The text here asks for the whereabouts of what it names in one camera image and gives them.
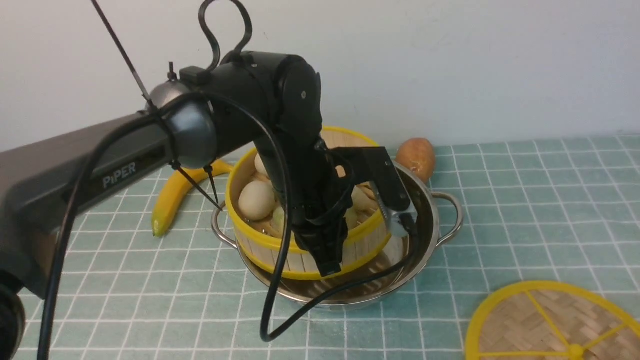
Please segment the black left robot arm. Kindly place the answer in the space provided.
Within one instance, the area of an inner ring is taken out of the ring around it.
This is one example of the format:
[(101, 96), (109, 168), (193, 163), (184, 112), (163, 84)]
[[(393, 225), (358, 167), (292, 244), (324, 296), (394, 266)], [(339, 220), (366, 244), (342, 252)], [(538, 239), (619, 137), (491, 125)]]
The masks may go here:
[(323, 276), (341, 270), (351, 191), (323, 143), (322, 82), (298, 55), (233, 51), (150, 92), (147, 108), (1, 154), (1, 358), (25, 333), (22, 289), (45, 301), (49, 356), (58, 289), (78, 214), (160, 167), (202, 169), (253, 142), (295, 241)]

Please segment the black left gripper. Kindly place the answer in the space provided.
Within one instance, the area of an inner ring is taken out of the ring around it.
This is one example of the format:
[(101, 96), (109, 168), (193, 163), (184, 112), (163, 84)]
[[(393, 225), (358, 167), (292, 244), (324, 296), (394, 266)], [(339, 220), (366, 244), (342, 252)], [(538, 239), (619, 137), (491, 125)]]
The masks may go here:
[(279, 160), (272, 142), (262, 136), (254, 142), (258, 154), (283, 204), (292, 219), (292, 231), (298, 248), (308, 252), (322, 278), (342, 271), (343, 247), (348, 236), (344, 219), (348, 209), (339, 209), (341, 197), (336, 164), (329, 146), (320, 135), (276, 135), (285, 159)]

